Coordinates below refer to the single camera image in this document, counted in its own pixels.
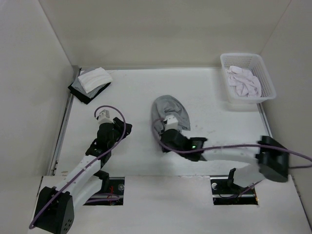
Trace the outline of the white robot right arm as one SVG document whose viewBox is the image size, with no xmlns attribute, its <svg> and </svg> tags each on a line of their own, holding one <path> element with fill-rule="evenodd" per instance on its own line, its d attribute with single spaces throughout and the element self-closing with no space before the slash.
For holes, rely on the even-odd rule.
<svg viewBox="0 0 312 234">
<path fill-rule="evenodd" d="M 246 147 L 213 148 L 204 152 L 204 137 L 187 138 L 177 130 L 170 129 L 160 135 L 162 151 L 175 152 L 181 157 L 193 161 L 236 161 L 247 165 L 230 170 L 226 180 L 227 189 L 233 194 L 242 194 L 242 190 L 267 179 L 273 182 L 285 183 L 289 174 L 289 153 L 286 148 L 270 136 L 262 136 L 255 146 L 258 153 Z"/>
</svg>

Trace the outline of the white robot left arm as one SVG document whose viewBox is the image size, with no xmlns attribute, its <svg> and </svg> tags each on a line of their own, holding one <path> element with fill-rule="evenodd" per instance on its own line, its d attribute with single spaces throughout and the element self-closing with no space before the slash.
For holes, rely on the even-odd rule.
<svg viewBox="0 0 312 234">
<path fill-rule="evenodd" d="M 52 234 L 66 234 L 70 230 L 75 211 L 95 193 L 109 190 L 109 174 L 101 169 L 112 155 L 112 149 L 132 130 L 130 123 L 119 118 L 105 119 L 97 137 L 87 149 L 76 168 L 60 183 L 44 187 L 38 196 L 30 228 L 40 228 Z"/>
</svg>

